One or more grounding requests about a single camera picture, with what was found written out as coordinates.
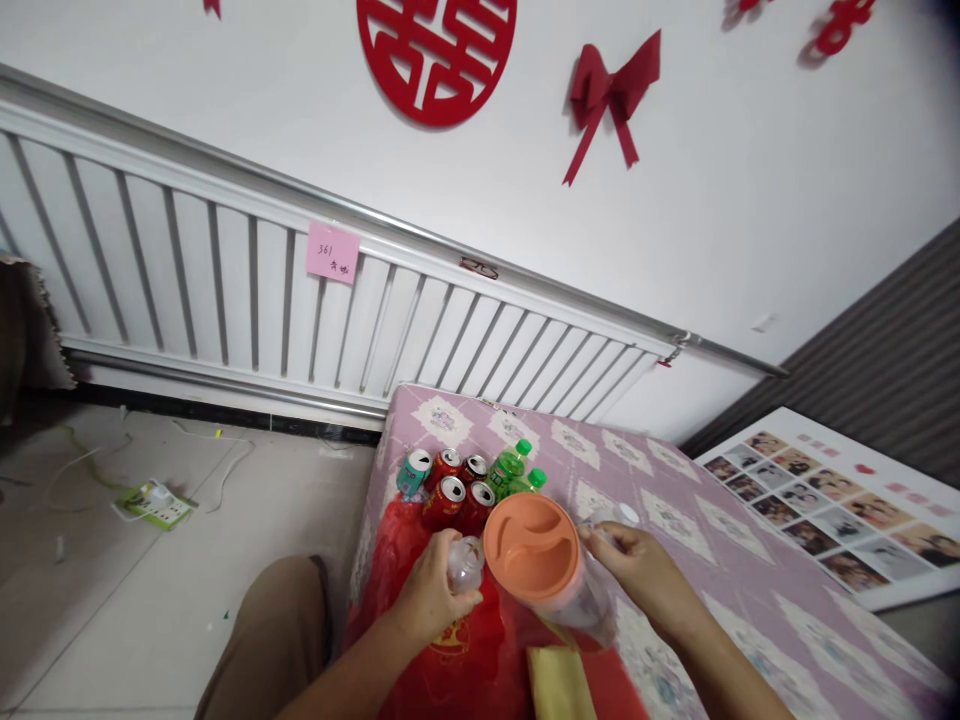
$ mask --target white radiator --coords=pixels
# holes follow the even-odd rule
[[[356,284],[318,278],[306,232],[331,219],[281,192],[6,101],[0,130],[0,246],[41,268],[68,348],[369,416],[417,382],[592,422],[673,349],[361,227]]]

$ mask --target tiled floor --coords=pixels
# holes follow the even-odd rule
[[[0,720],[181,720],[193,715],[243,593],[285,555],[323,557],[342,609],[373,448],[224,427],[182,434],[168,418],[84,405],[25,408],[0,434]],[[217,426],[180,421],[212,436]],[[155,477],[200,509],[166,533],[123,523],[60,424],[76,429],[110,481]],[[133,441],[115,453],[125,442]],[[227,466],[256,449],[226,482]],[[54,511],[92,506],[84,512]],[[65,559],[55,563],[57,538]]]

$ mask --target pink floral mattress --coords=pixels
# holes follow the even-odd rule
[[[549,478],[544,494],[575,520],[615,502],[637,510],[641,527],[663,543],[798,719],[942,716],[950,680],[674,446],[507,410],[415,385],[397,390],[364,507],[352,605],[369,579],[380,518],[410,450],[455,447],[492,460],[527,438],[532,466]],[[650,717],[706,718],[673,651],[625,596],[616,607],[620,655]]]

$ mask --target green plastic bottle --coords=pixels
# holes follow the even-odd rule
[[[529,440],[521,440],[516,448],[508,447],[497,457],[490,468],[487,480],[497,496],[497,502],[507,496],[507,488],[514,478],[522,478],[527,472],[527,455],[533,450]]]
[[[547,482],[547,474],[540,468],[534,468],[526,477],[513,478],[507,485],[507,495],[516,495],[518,492],[540,492]]]

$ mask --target person's knee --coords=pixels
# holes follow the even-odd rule
[[[253,581],[243,605],[293,609],[306,603],[322,605],[320,571],[306,557],[285,557],[268,565]]]

